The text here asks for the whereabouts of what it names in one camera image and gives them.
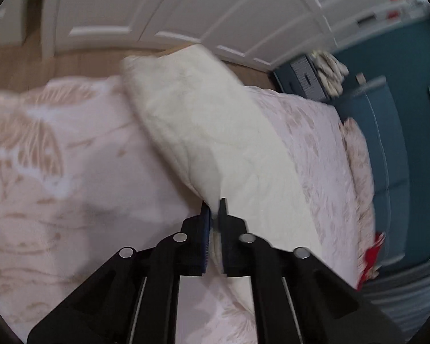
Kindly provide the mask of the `cream quilted jacket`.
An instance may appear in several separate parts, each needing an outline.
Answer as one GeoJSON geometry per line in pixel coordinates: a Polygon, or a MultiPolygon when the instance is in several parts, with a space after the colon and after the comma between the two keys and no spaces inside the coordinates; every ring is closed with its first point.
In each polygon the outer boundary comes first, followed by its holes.
{"type": "Polygon", "coordinates": [[[307,247],[357,285],[357,202],[332,107],[243,85],[200,45],[129,56],[122,79],[157,150],[211,210],[225,199],[251,232],[307,247]]]}

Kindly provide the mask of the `pink butterfly bedspread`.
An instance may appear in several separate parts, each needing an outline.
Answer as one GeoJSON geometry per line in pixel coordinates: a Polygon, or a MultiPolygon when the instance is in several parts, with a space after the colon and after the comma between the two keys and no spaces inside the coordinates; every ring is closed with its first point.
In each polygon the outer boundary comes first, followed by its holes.
{"type": "Polygon", "coordinates": [[[0,314],[20,339],[113,253],[199,209],[119,77],[0,92],[0,314]]]}

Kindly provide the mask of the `red garment on bed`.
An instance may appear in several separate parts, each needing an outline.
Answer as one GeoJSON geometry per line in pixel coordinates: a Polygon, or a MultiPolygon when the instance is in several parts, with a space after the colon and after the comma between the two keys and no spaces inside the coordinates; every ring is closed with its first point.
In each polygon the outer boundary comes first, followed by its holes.
{"type": "Polygon", "coordinates": [[[378,276],[378,268],[376,261],[378,260],[379,253],[384,245],[386,234],[384,232],[377,232],[374,239],[374,244],[368,248],[361,259],[361,270],[359,272],[359,279],[357,290],[362,290],[363,285],[371,279],[378,276]]]}

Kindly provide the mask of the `pink floral pillow left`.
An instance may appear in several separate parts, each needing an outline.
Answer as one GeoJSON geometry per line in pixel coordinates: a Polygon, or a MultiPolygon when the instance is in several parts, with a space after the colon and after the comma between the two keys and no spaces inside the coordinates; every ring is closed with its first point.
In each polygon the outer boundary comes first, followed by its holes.
{"type": "Polygon", "coordinates": [[[359,242],[366,247],[374,244],[374,179],[366,138],[352,118],[342,124],[343,141],[357,198],[359,242]]]}

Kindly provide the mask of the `dark blue nightstand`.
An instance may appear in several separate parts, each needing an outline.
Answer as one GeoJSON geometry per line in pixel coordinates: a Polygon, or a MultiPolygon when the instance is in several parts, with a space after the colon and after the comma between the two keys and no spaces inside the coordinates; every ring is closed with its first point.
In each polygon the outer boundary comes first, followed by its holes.
{"type": "Polygon", "coordinates": [[[309,55],[303,54],[277,67],[269,74],[270,80],[282,93],[299,95],[316,102],[327,103],[325,91],[309,55]]]}

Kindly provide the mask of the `grey curtain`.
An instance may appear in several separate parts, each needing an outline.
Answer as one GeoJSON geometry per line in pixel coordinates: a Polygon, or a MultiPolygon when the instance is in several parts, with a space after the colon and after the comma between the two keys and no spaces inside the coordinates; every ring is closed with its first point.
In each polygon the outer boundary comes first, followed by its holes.
{"type": "Polygon", "coordinates": [[[405,340],[410,340],[430,317],[430,261],[378,277],[361,292],[394,321],[405,340]]]}

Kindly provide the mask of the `blue upholstered headboard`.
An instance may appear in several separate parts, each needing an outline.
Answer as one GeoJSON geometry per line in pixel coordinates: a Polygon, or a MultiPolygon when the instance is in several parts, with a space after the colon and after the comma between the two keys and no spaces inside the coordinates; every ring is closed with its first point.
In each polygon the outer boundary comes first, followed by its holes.
{"type": "Polygon", "coordinates": [[[405,138],[386,77],[342,95],[334,106],[342,121],[352,118],[357,122],[367,142],[376,231],[385,233],[377,264],[394,265],[405,257],[410,183],[405,138]]]}

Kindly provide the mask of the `stack of cream folded cloths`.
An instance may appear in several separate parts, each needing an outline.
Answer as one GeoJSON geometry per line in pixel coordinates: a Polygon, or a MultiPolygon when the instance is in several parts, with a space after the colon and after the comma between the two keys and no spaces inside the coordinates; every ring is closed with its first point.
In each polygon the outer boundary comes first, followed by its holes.
{"type": "Polygon", "coordinates": [[[343,82],[349,75],[348,68],[336,57],[324,50],[314,50],[311,60],[324,90],[331,98],[343,94],[343,82]]]}

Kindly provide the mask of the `white wardrobe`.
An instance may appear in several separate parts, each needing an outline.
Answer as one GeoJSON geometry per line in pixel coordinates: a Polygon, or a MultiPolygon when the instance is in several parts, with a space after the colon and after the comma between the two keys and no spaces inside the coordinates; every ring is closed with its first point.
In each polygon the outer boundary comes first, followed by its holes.
{"type": "Polygon", "coordinates": [[[44,0],[42,55],[202,44],[225,60],[268,71],[429,14],[427,0],[44,0]]]}

